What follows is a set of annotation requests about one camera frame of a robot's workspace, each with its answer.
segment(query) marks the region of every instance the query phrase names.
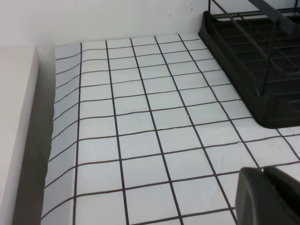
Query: white countertop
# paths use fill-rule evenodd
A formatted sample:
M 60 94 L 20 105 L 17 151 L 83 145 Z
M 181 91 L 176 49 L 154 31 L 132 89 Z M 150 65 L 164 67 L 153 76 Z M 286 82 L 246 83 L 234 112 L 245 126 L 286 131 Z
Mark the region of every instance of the white countertop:
M 38 75 L 35 47 L 0 49 L 0 224 L 11 224 Z

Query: grid tile surface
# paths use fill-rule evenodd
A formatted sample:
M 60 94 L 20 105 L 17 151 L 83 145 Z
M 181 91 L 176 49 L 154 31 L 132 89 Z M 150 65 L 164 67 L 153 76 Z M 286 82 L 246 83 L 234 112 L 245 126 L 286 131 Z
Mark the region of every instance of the grid tile surface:
M 240 168 L 300 180 L 300 128 L 259 126 L 197 34 L 55 53 L 42 225 L 233 225 Z

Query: black plastic object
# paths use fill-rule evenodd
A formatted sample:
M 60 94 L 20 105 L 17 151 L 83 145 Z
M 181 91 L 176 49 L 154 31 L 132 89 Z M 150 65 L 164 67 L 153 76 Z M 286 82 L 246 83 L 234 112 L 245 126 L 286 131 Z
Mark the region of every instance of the black plastic object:
M 299 225 L 300 183 L 275 167 L 242 168 L 235 207 L 238 225 Z
M 263 0 L 249 0 L 261 11 L 227 13 L 215 0 L 209 0 L 209 10 L 210 1 L 224 13 L 205 11 L 199 36 L 257 123 L 299 126 L 300 8 L 276 10 Z

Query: black dish rack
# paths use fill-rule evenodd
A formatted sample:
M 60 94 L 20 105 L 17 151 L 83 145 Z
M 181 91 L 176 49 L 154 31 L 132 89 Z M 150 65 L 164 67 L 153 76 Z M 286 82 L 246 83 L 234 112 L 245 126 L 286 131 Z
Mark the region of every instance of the black dish rack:
M 224 13 L 211 15 L 214 2 Z M 300 8 L 227 13 L 215 0 L 199 36 L 263 127 L 300 125 Z

